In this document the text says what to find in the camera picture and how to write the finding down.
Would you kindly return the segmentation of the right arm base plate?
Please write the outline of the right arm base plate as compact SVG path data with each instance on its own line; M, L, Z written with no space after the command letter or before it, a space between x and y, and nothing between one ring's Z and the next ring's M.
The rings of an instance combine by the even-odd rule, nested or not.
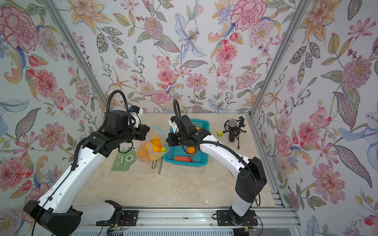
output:
M217 210L213 218L217 220L218 226L258 226L258 219L254 210L248 210L243 216L239 216L231 209Z

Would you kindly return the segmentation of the clear blue-zip bag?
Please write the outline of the clear blue-zip bag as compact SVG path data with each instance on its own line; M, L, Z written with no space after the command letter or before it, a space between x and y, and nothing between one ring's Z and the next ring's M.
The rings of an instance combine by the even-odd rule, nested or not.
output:
M168 153L170 147L166 139L168 135L159 126L152 126L146 140L141 142L137 151L140 159L157 161Z

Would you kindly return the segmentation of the small yellow-orange mango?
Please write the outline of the small yellow-orange mango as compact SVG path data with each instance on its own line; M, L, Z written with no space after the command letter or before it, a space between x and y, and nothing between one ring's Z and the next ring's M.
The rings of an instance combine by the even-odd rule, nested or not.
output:
M152 146L152 152L153 153L160 153L160 147L155 145L155 144L151 144Z

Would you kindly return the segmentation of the teal plastic basket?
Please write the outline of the teal plastic basket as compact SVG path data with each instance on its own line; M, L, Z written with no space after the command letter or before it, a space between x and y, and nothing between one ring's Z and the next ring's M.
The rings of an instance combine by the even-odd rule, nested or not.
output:
M186 151L187 151L187 148L183 149L182 146L171 147L168 153L163 156L163 160L171 164L185 165L185 166L191 166L191 167L203 167L208 164L208 160L209 160L208 154L205 154L201 151L196 151L196 153L193 156L191 156L188 153L186 153ZM175 156L190 157L193 160L193 163L174 161Z

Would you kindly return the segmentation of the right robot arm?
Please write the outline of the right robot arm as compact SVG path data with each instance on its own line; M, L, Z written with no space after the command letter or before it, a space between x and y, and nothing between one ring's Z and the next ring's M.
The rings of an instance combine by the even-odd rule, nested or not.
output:
M185 146L195 148L215 158L223 164L236 177L235 191L237 198L228 210L227 219L235 225L241 225L243 220L249 217L252 204L258 200L261 203L260 192L267 184L262 161L242 156L222 144L209 131L197 129L187 115L181 115L180 105L177 99L173 100L175 115L170 119L169 125L172 132L169 133L167 142L169 147Z

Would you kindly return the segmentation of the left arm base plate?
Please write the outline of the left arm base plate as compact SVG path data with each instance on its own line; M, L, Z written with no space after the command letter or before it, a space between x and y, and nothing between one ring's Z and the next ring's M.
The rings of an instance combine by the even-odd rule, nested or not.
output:
M110 220L98 221L95 223L96 226L100 227L129 227L136 226L139 211L137 210L122 210L122 213L115 213Z

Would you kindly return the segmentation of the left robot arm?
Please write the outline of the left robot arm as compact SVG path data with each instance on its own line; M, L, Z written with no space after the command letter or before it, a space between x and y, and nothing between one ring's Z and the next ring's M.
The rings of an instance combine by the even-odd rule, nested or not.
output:
M125 94L113 91L107 100L101 127L77 144L73 162L62 177L38 200L29 200L23 210L55 236L70 236L77 228L103 222L112 227L124 220L123 207L106 200L95 207L75 208L72 204L94 170L123 143L145 141L150 128L141 123L142 109L127 106L125 110L111 110L114 95L119 94L126 103Z

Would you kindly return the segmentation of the large orange mango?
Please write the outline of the large orange mango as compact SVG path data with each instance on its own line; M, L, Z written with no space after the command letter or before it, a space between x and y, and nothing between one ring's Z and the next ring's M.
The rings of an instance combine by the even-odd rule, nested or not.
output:
M154 139L151 139L150 142L151 142L152 144L158 146L159 148L162 147L162 143L161 143L159 137L157 137L157 136L156 136Z

